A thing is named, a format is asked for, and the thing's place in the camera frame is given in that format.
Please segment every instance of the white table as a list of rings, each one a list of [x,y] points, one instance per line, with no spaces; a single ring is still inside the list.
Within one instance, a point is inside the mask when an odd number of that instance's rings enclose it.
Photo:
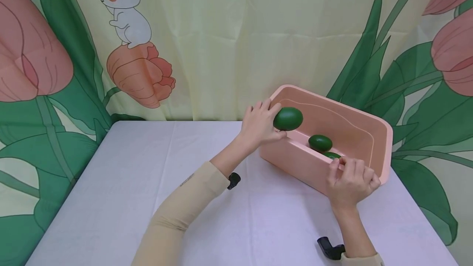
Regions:
[[[239,132],[240,122],[118,122],[27,266],[128,266],[159,204]],[[249,156],[241,182],[215,199],[184,239],[186,266],[316,266],[317,239],[342,243],[327,198]],[[359,205],[386,266],[457,265],[394,172]]]

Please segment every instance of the white rabbit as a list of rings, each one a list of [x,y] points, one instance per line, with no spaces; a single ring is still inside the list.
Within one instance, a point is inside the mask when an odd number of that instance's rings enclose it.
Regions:
[[[128,44],[128,48],[134,48],[145,44],[151,39],[151,27],[148,21],[135,7],[140,0],[100,0],[113,14],[110,25],[115,27],[122,45]]]

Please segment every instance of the arm sleeve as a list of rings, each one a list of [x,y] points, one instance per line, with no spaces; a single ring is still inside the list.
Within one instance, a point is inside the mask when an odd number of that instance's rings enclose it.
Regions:
[[[367,258],[347,258],[345,253],[342,253],[342,266],[385,266],[381,256],[376,254],[376,256],[367,257]]]
[[[204,163],[166,198],[153,215],[132,266],[176,266],[181,242],[206,206],[230,181],[210,162]]]

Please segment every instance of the curtain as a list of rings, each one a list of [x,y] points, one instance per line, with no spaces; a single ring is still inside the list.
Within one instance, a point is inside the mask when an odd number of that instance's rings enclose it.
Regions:
[[[0,266],[24,265],[114,122],[237,120],[287,83],[389,122],[393,169],[469,265],[471,7],[0,0]]]

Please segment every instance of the left hand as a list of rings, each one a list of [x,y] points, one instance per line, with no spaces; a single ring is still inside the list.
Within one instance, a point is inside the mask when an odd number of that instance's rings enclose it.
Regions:
[[[239,136],[248,142],[254,150],[260,145],[278,141],[287,136],[285,131],[277,131],[273,126],[274,117],[281,110],[277,103],[269,109],[271,99],[259,101],[254,107],[246,108]]]

